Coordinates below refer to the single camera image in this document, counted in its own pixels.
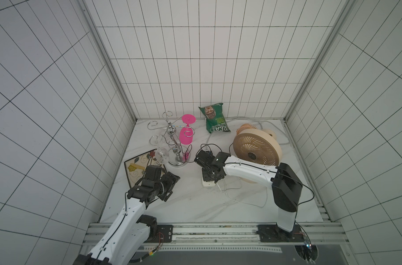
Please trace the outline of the white power strip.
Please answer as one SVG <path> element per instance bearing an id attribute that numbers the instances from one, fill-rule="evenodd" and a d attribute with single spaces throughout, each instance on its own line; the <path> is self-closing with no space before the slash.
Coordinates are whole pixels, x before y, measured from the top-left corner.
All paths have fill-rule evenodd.
<path id="1" fill-rule="evenodd" d="M 202 172 L 202 186 L 204 188 L 214 187 L 216 185 L 215 179 L 208 173 Z"/>

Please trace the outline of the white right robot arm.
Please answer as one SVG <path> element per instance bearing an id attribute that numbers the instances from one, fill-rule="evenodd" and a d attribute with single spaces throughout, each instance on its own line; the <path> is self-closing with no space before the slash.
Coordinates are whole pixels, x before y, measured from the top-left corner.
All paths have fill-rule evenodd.
<path id="1" fill-rule="evenodd" d="M 277 226 L 287 233 L 293 231 L 304 185 L 288 164 L 266 166 L 242 160 L 226 152 L 214 156 L 204 150 L 196 154 L 194 162 L 215 182 L 225 176 L 235 176 L 270 189 L 278 207 Z"/>

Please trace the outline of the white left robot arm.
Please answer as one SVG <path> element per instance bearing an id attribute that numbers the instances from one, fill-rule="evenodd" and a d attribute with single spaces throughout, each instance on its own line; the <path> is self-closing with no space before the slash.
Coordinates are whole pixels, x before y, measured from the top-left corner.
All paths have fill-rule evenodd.
<path id="1" fill-rule="evenodd" d="M 160 166 L 150 165 L 125 193 L 125 203 L 116 220 L 87 255 L 79 254 L 75 265 L 127 265 L 152 256 L 166 242 L 168 232 L 158 230 L 157 219 L 145 215 L 148 206 L 167 201 L 180 177 Z"/>

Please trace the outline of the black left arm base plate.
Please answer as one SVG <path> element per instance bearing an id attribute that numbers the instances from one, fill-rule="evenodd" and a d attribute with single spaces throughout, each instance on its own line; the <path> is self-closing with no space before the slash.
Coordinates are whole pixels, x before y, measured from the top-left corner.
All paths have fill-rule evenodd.
<path id="1" fill-rule="evenodd" d="M 146 243 L 172 242 L 173 225 L 154 225 L 150 227 L 150 234 Z"/>

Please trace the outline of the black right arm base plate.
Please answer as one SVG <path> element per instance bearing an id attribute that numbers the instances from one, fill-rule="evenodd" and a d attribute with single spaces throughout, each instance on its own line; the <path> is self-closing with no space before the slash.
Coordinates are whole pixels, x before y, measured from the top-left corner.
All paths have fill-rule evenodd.
<path id="1" fill-rule="evenodd" d="M 292 232 L 282 230 L 277 225 L 258 225 L 257 234 L 260 242 L 279 243 L 303 243 L 306 240 L 305 234 L 299 225 L 294 225 Z"/>

